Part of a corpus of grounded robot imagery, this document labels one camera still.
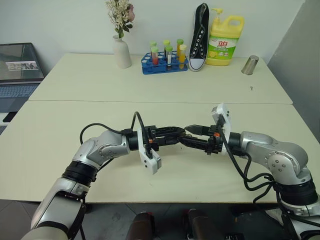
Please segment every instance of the white table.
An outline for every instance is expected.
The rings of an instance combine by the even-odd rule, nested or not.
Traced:
[[[260,59],[253,75],[241,72],[246,58],[201,71],[143,75],[141,56],[120,69],[113,55],[67,53],[37,87],[30,100],[140,103],[292,104]]]
[[[134,111],[145,125],[209,126],[215,104],[134,103],[86,101],[28,101],[0,137],[0,199],[41,201],[78,150],[79,133],[87,124],[104,123],[114,129],[130,127]],[[302,146],[308,167],[320,187],[319,143],[289,104],[228,104],[232,131],[268,134],[279,141]],[[84,139],[100,135],[103,128],[87,130]],[[151,175],[137,151],[116,158],[92,183],[88,202],[251,202],[261,191],[249,192],[227,156],[206,155],[182,144],[158,152],[162,168]],[[239,159],[244,167],[245,160]],[[266,172],[253,163],[250,176]],[[271,191],[264,202],[274,202]]]

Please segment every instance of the silver cup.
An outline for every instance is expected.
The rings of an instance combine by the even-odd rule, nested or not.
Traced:
[[[241,72],[243,74],[252,75],[254,69],[259,61],[259,57],[256,55],[251,55],[249,59],[246,61],[244,67],[242,68]]]

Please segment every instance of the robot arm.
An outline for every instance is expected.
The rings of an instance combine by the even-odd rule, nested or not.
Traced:
[[[143,136],[141,129],[137,132],[125,129],[123,134],[108,130],[99,137],[88,139],[39,205],[32,218],[31,232],[23,240],[63,239],[63,234],[73,239],[86,210],[81,200],[101,168],[114,158],[139,150],[142,164],[154,174],[161,167],[161,158],[156,153],[159,146],[176,143],[204,150],[208,155],[230,152],[236,156],[251,156],[253,162],[265,166],[272,173],[273,188],[285,212],[282,217],[286,218],[295,236],[301,239],[301,236],[308,237],[305,232],[319,231],[316,224],[320,222],[320,201],[306,167],[307,153],[294,143],[280,142],[265,134],[231,132],[230,112],[224,104],[213,109],[212,117],[216,125],[185,128],[193,134],[208,136],[208,140],[187,135],[179,127],[155,126],[145,128],[147,137]],[[301,223],[294,216],[304,217],[315,225]]]
[[[154,174],[161,168],[161,158],[155,151],[159,146],[178,143],[179,136],[185,135],[179,127],[147,126],[146,129],[148,139],[143,138],[141,129],[125,129],[124,134],[107,130],[85,141],[35,211],[31,231],[23,240],[60,240],[62,235],[73,239],[86,212],[81,200],[101,168],[115,158],[139,150],[142,164]]]

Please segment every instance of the black sneaker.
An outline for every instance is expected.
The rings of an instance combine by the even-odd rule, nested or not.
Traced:
[[[199,71],[205,64],[208,52],[209,8],[202,3],[194,13],[194,32],[189,53],[189,68]]]

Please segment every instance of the detergent bottle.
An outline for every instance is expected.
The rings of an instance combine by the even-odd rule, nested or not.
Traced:
[[[226,66],[230,63],[232,55],[236,49],[236,44],[240,38],[242,29],[245,24],[245,19],[242,16],[229,16],[223,22],[220,22],[220,14],[222,8],[213,8],[217,16],[213,20],[208,41],[208,54],[206,64],[216,66]],[[231,21],[236,21],[238,25],[230,24]]]

